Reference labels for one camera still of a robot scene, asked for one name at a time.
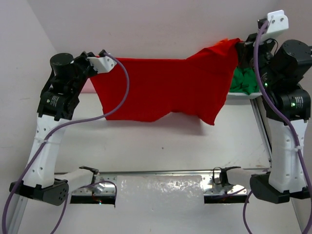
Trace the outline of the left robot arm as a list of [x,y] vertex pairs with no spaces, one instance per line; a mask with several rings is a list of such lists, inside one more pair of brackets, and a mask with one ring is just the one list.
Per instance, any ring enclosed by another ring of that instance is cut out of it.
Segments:
[[10,192],[59,206],[69,192],[67,179],[55,178],[55,164],[65,128],[49,132],[69,122],[79,103],[87,79],[110,72],[116,63],[103,52],[95,56],[83,52],[78,57],[59,53],[50,58],[52,72],[40,94],[37,129],[29,161],[30,169],[20,181],[12,182]]

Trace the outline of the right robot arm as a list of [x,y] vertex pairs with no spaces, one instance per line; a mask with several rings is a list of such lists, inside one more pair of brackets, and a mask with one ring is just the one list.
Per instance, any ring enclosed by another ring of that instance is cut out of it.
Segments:
[[262,101],[271,129],[271,171],[252,175],[250,188],[260,200],[274,204],[291,198],[310,197],[302,168],[304,136],[311,116],[311,97],[300,81],[312,66],[311,47],[290,39],[273,53],[276,40],[267,39],[258,47],[256,34],[236,45],[239,66],[251,67],[260,76]]

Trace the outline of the red t-shirt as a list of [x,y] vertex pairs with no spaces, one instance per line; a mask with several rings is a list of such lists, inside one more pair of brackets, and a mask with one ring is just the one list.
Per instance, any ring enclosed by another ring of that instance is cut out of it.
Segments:
[[153,122],[176,112],[213,125],[238,65],[238,42],[229,39],[186,59],[121,58],[91,83],[109,120]]

